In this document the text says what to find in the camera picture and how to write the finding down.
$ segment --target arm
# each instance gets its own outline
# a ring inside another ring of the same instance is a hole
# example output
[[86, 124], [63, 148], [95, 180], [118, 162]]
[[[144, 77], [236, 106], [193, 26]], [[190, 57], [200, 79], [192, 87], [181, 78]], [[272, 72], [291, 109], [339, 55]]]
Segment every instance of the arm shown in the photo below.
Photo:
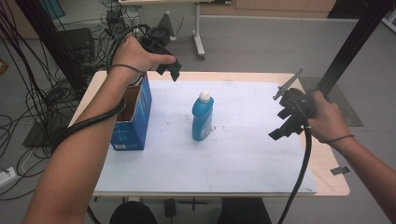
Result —
[[[131, 35], [127, 36], [113, 63], [129, 64], [141, 71], [155, 64], [173, 63], [175, 57], [145, 52]], [[118, 105], [136, 71], [111, 69], [100, 90], [76, 122], [106, 113]], [[52, 155], [41, 176], [24, 223], [83, 223], [94, 187], [102, 171], [116, 116], [66, 138]]]
[[[350, 134], [337, 105], [329, 104], [321, 92], [313, 92], [317, 113], [309, 120], [312, 134], [329, 141]], [[396, 171], [382, 162], [355, 138], [329, 144], [351, 165], [392, 223], [396, 223]]]

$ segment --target bottle cap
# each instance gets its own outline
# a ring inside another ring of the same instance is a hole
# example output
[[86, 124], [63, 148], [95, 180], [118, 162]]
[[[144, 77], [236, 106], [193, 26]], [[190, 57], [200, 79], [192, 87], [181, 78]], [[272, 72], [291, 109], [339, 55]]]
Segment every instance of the bottle cap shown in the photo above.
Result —
[[202, 103], [207, 103], [207, 102], [209, 102], [209, 100], [210, 100], [210, 93], [209, 93], [209, 91], [203, 91], [203, 92], [201, 92], [201, 94], [199, 95], [199, 100], [200, 100]]

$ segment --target blue bottle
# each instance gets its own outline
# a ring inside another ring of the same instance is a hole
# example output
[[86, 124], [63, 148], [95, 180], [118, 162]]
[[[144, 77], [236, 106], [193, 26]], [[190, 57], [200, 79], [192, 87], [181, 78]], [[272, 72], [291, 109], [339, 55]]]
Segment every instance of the blue bottle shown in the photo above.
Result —
[[212, 131], [213, 103], [209, 91], [203, 91], [192, 107], [192, 138], [197, 141], [204, 140]]

